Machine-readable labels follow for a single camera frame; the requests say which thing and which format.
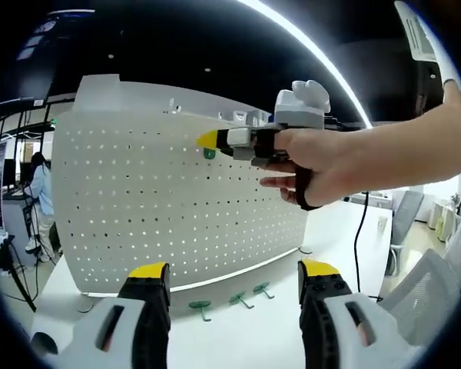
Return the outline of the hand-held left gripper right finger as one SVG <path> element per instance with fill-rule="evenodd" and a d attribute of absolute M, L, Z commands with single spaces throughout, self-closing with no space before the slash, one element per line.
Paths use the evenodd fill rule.
<path fill-rule="evenodd" d="M 399 334 L 387 310 L 353 293 L 331 265 L 302 259 L 298 281 L 306 368 L 411 368 L 424 352 Z"/>

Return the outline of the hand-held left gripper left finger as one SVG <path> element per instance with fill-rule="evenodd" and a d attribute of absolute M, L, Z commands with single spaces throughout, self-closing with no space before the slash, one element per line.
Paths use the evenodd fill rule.
<path fill-rule="evenodd" d="M 146 264 L 129 273 L 118 295 L 105 298 L 51 356 L 54 368 L 166 368 L 171 319 L 170 265 Z"/>

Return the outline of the person's right hand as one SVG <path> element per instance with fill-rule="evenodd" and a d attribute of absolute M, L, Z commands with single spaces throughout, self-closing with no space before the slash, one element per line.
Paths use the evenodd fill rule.
<path fill-rule="evenodd" d="M 349 194 L 378 186 L 372 130 L 357 132 L 291 129 L 275 135 L 275 148 L 286 151 L 289 161 L 264 167 L 292 174 L 297 167 L 310 169 L 303 198 L 320 207 Z"/>

